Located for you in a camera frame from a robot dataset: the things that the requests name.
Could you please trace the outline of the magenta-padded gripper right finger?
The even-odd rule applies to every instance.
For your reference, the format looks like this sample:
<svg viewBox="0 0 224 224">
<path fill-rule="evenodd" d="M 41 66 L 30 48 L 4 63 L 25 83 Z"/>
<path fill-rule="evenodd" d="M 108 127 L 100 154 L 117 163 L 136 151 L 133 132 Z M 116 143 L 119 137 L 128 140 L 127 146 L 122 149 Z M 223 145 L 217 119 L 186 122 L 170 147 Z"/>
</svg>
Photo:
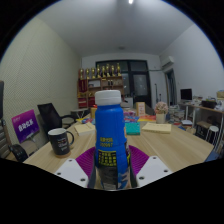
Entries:
<svg viewBox="0 0 224 224">
<path fill-rule="evenodd" d="M 130 182 L 133 188 L 144 187 L 172 173 L 158 156 L 148 156 L 134 146 L 129 146 L 129 149 Z"/>
</svg>

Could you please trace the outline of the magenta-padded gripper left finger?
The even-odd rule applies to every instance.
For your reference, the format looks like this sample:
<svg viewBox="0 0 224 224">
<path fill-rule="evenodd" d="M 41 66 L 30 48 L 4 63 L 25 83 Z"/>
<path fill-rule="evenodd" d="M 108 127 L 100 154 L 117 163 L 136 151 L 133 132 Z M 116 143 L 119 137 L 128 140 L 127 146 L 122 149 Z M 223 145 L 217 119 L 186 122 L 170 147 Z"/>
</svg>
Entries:
<svg viewBox="0 0 224 224">
<path fill-rule="evenodd" d="M 68 158 L 55 175 L 78 186 L 93 189 L 96 182 L 94 155 L 95 148 L 92 147 L 76 159 Z"/>
</svg>

